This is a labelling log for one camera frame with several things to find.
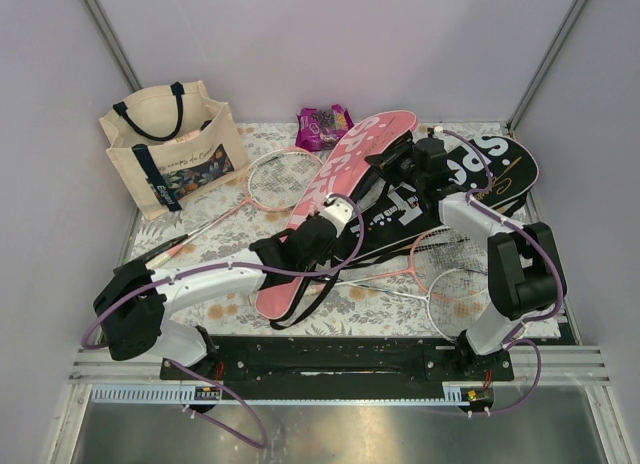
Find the pink racket cover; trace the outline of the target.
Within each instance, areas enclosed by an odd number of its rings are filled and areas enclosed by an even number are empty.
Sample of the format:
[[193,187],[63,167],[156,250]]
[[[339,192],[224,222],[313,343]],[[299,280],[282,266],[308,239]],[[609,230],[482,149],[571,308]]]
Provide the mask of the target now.
[[[357,123],[331,151],[291,212],[286,228],[299,228],[308,215],[324,207],[326,196],[334,192],[354,201],[361,199],[355,197],[355,191],[366,189],[366,193],[375,182],[371,179],[376,177],[374,171],[369,171],[365,157],[382,153],[406,132],[412,137],[411,132],[417,125],[416,115],[406,110],[378,113]],[[296,302],[302,283],[302,278],[296,277],[290,283],[260,290],[255,300],[256,310],[269,320],[283,318]]]

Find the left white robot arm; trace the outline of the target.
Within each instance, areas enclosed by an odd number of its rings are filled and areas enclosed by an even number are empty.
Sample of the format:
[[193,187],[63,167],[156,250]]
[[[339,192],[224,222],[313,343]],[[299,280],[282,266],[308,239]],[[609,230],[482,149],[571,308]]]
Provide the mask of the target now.
[[203,331],[172,315],[229,293],[251,294],[318,276],[333,244],[361,212],[354,201],[331,194],[323,208],[296,229],[260,239],[227,257],[181,269],[150,269],[141,260],[118,268],[93,303],[95,327],[116,362],[149,353],[172,359],[196,379],[216,370],[217,356]]

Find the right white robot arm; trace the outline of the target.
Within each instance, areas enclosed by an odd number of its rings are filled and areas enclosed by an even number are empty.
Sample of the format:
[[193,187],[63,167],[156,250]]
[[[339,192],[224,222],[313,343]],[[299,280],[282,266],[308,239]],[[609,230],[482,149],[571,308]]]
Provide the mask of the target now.
[[475,380],[526,323],[557,311],[566,293],[550,227],[524,224],[497,211],[519,173],[537,178],[530,154],[501,136],[462,140],[446,150],[437,130],[414,141],[405,133],[390,148],[365,157],[369,168],[415,193],[429,228],[413,240],[410,260],[427,292],[427,311],[449,314],[480,302],[479,317],[458,335],[439,333],[457,348],[455,367]]

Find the pink frame badminton racket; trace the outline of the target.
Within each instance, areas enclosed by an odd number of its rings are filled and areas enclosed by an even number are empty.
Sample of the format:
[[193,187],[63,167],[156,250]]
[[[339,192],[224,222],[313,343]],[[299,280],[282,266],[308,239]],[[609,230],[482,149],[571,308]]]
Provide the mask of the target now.
[[146,264],[151,268],[167,263],[187,244],[230,217],[246,204],[267,212],[279,212],[294,207],[314,179],[322,161],[314,154],[297,147],[269,152],[251,163],[243,176],[244,199],[220,217],[185,233],[187,239]]

